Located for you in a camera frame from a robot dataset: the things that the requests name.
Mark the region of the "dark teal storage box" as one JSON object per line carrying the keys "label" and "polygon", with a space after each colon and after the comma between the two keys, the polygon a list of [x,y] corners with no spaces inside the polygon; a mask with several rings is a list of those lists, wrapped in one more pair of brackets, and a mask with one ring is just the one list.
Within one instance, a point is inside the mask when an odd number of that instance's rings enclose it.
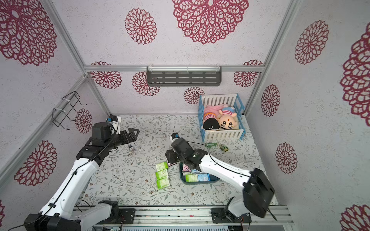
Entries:
{"label": "dark teal storage box", "polygon": [[180,180],[186,185],[216,183],[220,179],[212,174],[190,169],[187,165],[179,163]]}

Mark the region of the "blue tissue pack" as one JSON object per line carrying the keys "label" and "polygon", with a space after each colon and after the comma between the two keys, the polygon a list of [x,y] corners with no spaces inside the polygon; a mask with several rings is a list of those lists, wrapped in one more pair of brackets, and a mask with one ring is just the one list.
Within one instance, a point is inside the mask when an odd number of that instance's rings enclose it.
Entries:
{"label": "blue tissue pack", "polygon": [[209,182],[210,175],[208,173],[198,174],[198,182]]}

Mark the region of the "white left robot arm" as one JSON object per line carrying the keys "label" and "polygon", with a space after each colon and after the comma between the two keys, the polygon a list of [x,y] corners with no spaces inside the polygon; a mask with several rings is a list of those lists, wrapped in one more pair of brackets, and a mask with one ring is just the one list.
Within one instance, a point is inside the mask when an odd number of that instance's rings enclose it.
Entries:
{"label": "white left robot arm", "polygon": [[102,165],[110,151],[135,142],[140,131],[129,128],[120,131],[119,121],[96,123],[92,135],[80,149],[66,179],[50,201],[37,214],[29,214],[24,221],[28,231],[86,231],[101,221],[119,220],[116,201],[103,200],[98,205],[72,218],[72,212],[83,189]]}

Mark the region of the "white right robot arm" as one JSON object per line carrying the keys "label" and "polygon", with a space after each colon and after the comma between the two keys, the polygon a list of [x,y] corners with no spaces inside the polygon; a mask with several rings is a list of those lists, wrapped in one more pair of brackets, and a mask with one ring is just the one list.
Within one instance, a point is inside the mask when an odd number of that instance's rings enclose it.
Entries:
{"label": "white right robot arm", "polygon": [[262,170],[255,168],[251,171],[225,163],[203,149],[193,149],[177,133],[170,140],[172,148],[166,152],[170,164],[183,163],[191,169],[211,174],[242,192],[242,196],[229,200],[224,208],[225,214],[240,217],[250,212],[264,218],[270,212],[269,205],[275,189]]}

